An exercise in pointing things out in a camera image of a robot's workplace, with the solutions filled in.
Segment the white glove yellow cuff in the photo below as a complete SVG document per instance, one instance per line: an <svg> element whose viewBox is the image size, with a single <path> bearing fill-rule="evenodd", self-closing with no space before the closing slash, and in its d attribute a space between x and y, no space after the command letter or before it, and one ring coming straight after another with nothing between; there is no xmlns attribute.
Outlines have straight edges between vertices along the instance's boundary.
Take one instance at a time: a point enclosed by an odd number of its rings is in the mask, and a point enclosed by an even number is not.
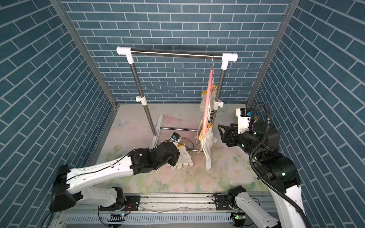
<svg viewBox="0 0 365 228"><path fill-rule="evenodd" d="M179 150L180 156L179 156L179 159L175 166L171 166L170 164L167 164L167 166L170 167L172 170L176 170L176 169L180 170L184 166L186 166L186 167L193 166L194 163L191 159L190 154L186 150L185 143L179 144L178 142L174 142L174 145Z"/></svg>

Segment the white cotton glove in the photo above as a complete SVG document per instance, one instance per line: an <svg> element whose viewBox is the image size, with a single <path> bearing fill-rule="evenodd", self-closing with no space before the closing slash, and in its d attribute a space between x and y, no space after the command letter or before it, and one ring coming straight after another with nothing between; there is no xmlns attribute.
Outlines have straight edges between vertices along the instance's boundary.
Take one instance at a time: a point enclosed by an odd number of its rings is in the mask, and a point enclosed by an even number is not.
<svg viewBox="0 0 365 228"><path fill-rule="evenodd" d="M208 129L206 130L205 135L202 134L203 130L201 130L198 141L200 142L200 152L205 154L206 160L211 159L211 149L213 144L217 142L217 138L214 136L213 133L213 124L210 123Z"/></svg>
<svg viewBox="0 0 365 228"><path fill-rule="evenodd" d="M206 97L207 97L207 91L204 91L202 93L202 100L201 100L201 103L200 103L200 106L199 106L199 110L202 113L204 113L204 111L205 111ZM216 97L216 91L215 91L215 89L213 89L212 92L210 93L211 115L214 114L213 104L214 104L214 101L215 101L215 97Z"/></svg>

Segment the pink clip hanger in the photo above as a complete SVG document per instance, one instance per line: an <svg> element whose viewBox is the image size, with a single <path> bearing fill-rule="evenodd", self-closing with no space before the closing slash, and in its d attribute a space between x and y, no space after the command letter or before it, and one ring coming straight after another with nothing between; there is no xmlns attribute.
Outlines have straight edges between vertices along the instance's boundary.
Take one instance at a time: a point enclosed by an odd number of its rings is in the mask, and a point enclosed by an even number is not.
<svg viewBox="0 0 365 228"><path fill-rule="evenodd" d="M198 138L200 141L203 140L207 131L209 130L209 124L210 124L210 119L211 119L210 99L211 99L211 94L212 94L213 76L214 76L213 60L214 60L214 57L212 57L208 86L207 86L207 90L206 90L206 100L205 100L204 115L203 115L203 120L202 120L202 130L201 130L200 136Z"/></svg>

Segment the beige cotton glove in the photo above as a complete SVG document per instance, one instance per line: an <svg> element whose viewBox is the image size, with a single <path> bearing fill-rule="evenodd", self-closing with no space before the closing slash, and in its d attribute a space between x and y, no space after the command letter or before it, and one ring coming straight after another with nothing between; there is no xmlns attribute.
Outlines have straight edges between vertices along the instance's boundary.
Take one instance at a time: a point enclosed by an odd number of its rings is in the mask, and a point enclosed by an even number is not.
<svg viewBox="0 0 365 228"><path fill-rule="evenodd" d="M198 128L197 135L195 137L196 143L202 141L203 138L207 135L209 130L209 125L210 125L209 118L207 116L204 116L202 121L200 122L200 126Z"/></svg>

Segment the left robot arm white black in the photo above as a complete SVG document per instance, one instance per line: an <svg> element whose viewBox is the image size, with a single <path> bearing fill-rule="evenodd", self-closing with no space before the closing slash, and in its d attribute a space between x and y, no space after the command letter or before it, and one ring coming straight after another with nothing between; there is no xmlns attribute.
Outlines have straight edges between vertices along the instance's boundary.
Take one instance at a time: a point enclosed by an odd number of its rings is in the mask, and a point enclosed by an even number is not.
<svg viewBox="0 0 365 228"><path fill-rule="evenodd" d="M153 149L134 149L125 156L84 168L59 166L52 186L51 212L65 211L77 204L97 204L106 210L117 211L125 203L120 187L96 188L95 185L118 177L149 173L166 164L176 166L180 149L170 141Z"/></svg>

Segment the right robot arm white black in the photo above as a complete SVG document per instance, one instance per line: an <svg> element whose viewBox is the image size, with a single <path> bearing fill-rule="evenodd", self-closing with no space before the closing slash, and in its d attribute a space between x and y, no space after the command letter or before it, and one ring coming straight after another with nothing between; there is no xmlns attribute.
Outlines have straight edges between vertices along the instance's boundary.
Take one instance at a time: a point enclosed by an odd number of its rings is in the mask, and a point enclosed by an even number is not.
<svg viewBox="0 0 365 228"><path fill-rule="evenodd" d="M241 209L262 228L309 228L304 213L300 178L295 163L279 152L280 134L268 122L250 123L245 132L239 124L218 125L221 141L228 147L238 146L249 155L249 164L257 178L270 190L279 219L253 202L242 186L228 191L229 204Z"/></svg>

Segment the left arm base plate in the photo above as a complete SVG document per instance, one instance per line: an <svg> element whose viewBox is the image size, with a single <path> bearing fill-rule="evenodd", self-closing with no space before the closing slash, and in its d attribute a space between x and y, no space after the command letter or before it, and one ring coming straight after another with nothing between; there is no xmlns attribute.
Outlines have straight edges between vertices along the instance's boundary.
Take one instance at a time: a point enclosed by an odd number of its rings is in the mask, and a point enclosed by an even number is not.
<svg viewBox="0 0 365 228"><path fill-rule="evenodd" d="M110 207L99 206L100 211L138 211L140 205L141 196L139 195L127 195L124 197L123 202L117 202Z"/></svg>

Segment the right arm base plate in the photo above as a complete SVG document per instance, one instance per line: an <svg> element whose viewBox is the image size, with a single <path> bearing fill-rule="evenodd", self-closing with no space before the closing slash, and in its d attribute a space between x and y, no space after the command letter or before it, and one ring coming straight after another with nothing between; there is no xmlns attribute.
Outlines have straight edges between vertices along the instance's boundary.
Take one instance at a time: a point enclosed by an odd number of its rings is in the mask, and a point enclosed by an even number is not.
<svg viewBox="0 0 365 228"><path fill-rule="evenodd" d="M230 202L229 197L222 193L215 193L211 196L217 211L240 211L241 209Z"/></svg>

